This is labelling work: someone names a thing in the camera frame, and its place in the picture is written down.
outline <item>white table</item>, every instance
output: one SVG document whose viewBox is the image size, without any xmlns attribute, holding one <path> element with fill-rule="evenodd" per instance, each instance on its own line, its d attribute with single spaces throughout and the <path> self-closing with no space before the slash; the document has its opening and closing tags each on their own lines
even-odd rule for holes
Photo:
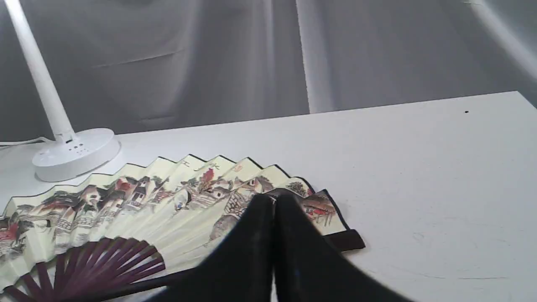
<svg viewBox="0 0 537 302">
<path fill-rule="evenodd" d="M 327 188 L 367 244 L 349 259 L 417 301 L 537 300 L 537 110 L 517 92 L 119 139 L 98 172 L 223 154 Z M 52 186 L 34 177 L 37 149 L 0 151 L 0 206 Z"/>
</svg>

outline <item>folding fan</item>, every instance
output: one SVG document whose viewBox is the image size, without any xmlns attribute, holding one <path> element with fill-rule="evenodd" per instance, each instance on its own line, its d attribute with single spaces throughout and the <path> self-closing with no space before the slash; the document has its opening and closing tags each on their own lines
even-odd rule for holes
<svg viewBox="0 0 537 302">
<path fill-rule="evenodd" d="M 73 299 L 194 268 L 253 196 L 282 189 L 302 197 L 321 234 L 348 230 L 326 191 L 250 158 L 159 157 L 13 197 L 0 218 L 0 300 Z"/>
</svg>

